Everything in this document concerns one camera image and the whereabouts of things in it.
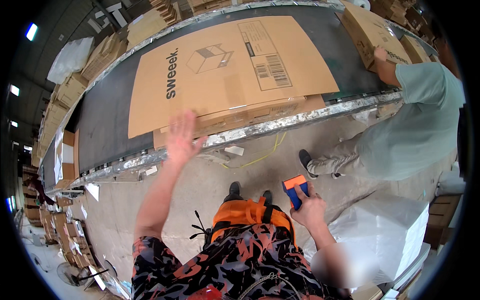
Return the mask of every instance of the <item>printed box illustration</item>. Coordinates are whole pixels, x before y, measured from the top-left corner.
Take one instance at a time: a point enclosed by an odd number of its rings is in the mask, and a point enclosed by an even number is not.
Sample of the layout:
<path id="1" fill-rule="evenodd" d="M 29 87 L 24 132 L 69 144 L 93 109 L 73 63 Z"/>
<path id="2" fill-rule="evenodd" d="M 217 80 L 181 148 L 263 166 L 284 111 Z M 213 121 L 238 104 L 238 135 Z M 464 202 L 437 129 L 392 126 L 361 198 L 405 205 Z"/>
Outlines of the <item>printed box illustration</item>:
<path id="1" fill-rule="evenodd" d="M 225 67 L 234 51 L 226 52 L 222 44 L 196 50 L 187 62 L 187 66 L 196 74 Z"/>

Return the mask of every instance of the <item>barcode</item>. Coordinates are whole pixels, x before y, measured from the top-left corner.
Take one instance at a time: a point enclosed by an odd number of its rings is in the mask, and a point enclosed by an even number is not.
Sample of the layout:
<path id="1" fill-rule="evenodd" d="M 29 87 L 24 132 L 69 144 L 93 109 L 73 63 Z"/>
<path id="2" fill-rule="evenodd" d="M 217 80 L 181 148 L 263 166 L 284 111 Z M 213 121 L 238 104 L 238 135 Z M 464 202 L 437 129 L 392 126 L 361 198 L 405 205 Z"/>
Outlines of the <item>barcode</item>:
<path id="1" fill-rule="evenodd" d="M 268 68 L 270 69 L 270 72 L 272 72 L 273 79 L 275 79 L 276 85 L 291 85 L 287 73 L 285 72 L 283 64 L 280 61 L 278 55 L 267 55 L 266 59 L 268 63 Z"/>
<path id="2" fill-rule="evenodd" d="M 257 71 L 258 78 L 268 78 L 267 66 L 264 63 L 256 65 L 255 69 Z"/>

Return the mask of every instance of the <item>light green t-shirt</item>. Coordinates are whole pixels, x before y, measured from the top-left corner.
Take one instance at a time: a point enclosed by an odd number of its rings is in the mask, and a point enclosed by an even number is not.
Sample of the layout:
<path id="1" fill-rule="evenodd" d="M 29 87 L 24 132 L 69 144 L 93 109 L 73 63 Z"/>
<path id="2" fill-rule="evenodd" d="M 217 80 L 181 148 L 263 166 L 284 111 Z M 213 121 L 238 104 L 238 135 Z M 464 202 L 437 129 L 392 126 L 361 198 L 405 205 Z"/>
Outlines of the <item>light green t-shirt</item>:
<path id="1" fill-rule="evenodd" d="M 369 127 L 358 141 L 370 177 L 402 180 L 456 147 L 462 83 L 444 65 L 396 65 L 405 104 L 393 117 Z"/>

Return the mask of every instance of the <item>conveyor belt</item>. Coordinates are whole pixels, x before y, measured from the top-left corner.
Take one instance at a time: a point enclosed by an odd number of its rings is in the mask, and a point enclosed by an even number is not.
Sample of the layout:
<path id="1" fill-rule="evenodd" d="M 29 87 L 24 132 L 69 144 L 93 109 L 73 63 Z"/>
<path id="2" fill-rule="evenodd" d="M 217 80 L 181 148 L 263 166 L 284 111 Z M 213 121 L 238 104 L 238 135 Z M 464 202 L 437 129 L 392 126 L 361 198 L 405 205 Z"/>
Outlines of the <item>conveyor belt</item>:
<path id="1" fill-rule="evenodd" d="M 130 55 L 84 96 L 75 129 L 80 129 L 80 172 L 153 146 L 152 133 L 128 139 L 128 115 L 133 82 L 140 57 L 175 38 L 213 25 L 259 16 L 291 15 L 303 28 L 327 63 L 340 92 L 325 94 L 325 100 L 387 90 L 375 73 L 365 69 L 360 56 L 335 9 L 315 6 L 268 6 L 220 14 L 190 24 L 154 40 Z M 397 37 L 404 32 L 393 27 Z M 425 47 L 428 54 L 431 48 Z M 53 166 L 48 153 L 44 165 Z M 53 184 L 45 178 L 45 186 Z"/>

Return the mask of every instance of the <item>shipping label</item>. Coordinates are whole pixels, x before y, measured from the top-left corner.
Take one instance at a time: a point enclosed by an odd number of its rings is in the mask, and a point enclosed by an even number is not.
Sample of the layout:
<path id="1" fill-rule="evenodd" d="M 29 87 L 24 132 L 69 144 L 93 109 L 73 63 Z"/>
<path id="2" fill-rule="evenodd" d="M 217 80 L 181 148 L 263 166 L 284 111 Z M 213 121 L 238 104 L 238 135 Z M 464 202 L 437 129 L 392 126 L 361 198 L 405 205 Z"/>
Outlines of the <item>shipping label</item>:
<path id="1" fill-rule="evenodd" d="M 238 26 L 255 69 L 260 90 L 292 86 L 282 59 L 262 22 L 245 22 Z"/>

